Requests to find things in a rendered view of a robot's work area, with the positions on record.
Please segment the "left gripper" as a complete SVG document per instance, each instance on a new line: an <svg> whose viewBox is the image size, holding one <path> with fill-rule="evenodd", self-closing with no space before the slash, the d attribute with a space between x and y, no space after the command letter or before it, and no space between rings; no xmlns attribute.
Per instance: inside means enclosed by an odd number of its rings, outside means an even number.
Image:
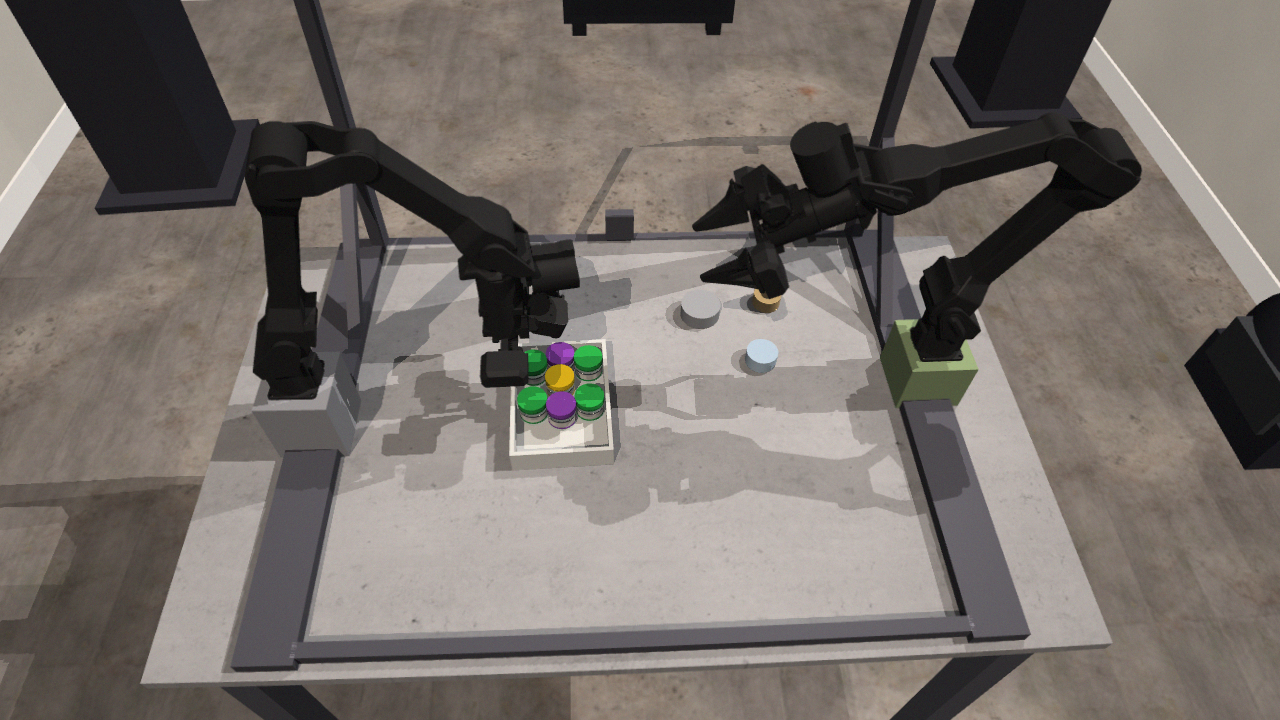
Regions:
<svg viewBox="0 0 1280 720"><path fill-rule="evenodd" d="M806 237L808 243L817 241L815 233L820 232L820 225L805 187L799 190L797 193L791 195L794 205L803 202L795 211L803 213L794 222L790 222L788 225L768 233L765 220L756 210L748 206L742 196L741 178L754 169L753 167L742 167L733 170L735 182L730 179L730 187L724 199L692 224L692 231L695 232L737 225L749 222L748 211L750 211L756 240L756 245L751 250L751 256L748 249L744 249L737 259L703 273L700 279L705 283L737 284L759 290L760 293L767 293L768 299L774 299L788 290L785 265L780 259L780 254L785 252L783 245L803 240L804 237ZM763 223L760 224L759 220Z"/></svg>

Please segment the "black metal camera frame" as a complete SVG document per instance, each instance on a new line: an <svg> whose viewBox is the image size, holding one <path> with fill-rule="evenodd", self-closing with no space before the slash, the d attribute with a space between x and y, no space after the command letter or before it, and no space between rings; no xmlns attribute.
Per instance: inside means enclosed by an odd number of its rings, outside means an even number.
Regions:
<svg viewBox="0 0 1280 720"><path fill-rule="evenodd" d="M346 88L332 47L323 9L319 0L293 0L302 26L308 51L332 124L337 128L356 128ZM925 31L931 22L936 0L910 0L902 32L893 56L890 77L884 87L870 147L895 147L895 129L902 111L908 88L913 79ZM346 307L348 340L361 340L364 332L364 300L358 246L358 208L369 232L371 245L381 245L387 252L389 236L381 217L375 190L369 184L340 187L340 219L346 273ZM846 222L849 245L852 237L861 237L864 229L859 218ZM878 211L877 227L877 310L881 327L892 327L893 315L893 217Z"/></svg>

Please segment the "tan roll of tape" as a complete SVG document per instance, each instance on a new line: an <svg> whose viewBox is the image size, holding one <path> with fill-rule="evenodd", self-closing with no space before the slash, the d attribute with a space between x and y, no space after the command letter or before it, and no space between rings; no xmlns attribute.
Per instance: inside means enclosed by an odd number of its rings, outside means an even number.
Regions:
<svg viewBox="0 0 1280 720"><path fill-rule="evenodd" d="M760 293L759 290L753 293L753 306L760 313L774 313L780 307L780 300L781 296L768 300L767 293Z"/></svg>

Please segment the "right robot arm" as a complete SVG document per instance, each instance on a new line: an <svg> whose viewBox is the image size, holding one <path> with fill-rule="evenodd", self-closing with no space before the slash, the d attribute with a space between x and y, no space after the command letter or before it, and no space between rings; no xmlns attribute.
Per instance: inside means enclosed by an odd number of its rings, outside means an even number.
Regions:
<svg viewBox="0 0 1280 720"><path fill-rule="evenodd" d="M460 281L475 279L483 304L515 304L526 277L532 293L524 287L518 338L529 340L529 332L561 338L568 304L559 290L580 287L572 240L531 246L529 231L506 208L460 193L370 129L288 123L269 120L253 128L244 170L250 197L262 217L270 302L257 325L253 374L269 379L269 400L316 398L321 386L325 363L310 348L317 338L317 292L305 292L301 284L298 211L303 197L343 184L369 184L443 231L463 254ZM338 156L306 167L312 151Z"/></svg>

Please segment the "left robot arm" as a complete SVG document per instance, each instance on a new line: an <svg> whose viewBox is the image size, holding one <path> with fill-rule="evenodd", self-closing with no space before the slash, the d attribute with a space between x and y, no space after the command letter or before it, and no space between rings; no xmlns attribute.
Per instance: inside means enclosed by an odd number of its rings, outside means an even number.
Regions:
<svg viewBox="0 0 1280 720"><path fill-rule="evenodd" d="M941 256L923 270L925 313L910 329L922 363L961 361L964 341L980 333L975 311L989 284L1079 211L1106 208L1130 192L1142 173L1117 129L1057 111L940 147L877 149L852 143L849 123L812 122L797 129L790 149L822 231L858 218L867 229L876 208L901 215L957 184L1044 161L1059 165L1050 184L972 252ZM768 233L803 213L795 211L803 202L794 205L791 196L797 184L785 186L764 164L742 176L741 184Z"/></svg>

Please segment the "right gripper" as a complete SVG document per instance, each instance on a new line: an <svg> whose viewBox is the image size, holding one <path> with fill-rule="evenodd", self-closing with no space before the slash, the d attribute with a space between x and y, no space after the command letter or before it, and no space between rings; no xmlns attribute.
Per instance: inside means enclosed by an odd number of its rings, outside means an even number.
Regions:
<svg viewBox="0 0 1280 720"><path fill-rule="evenodd" d="M518 346L520 322L521 315L524 315L524 287L527 287L526 277L521 278L521 286L520 299L506 307L490 307L479 299L477 313L479 316L483 316L483 337L492 337L493 343L500 342L498 351L481 356L480 379L485 388L526 386L529 383L529 354L525 354L524 348Z"/></svg>

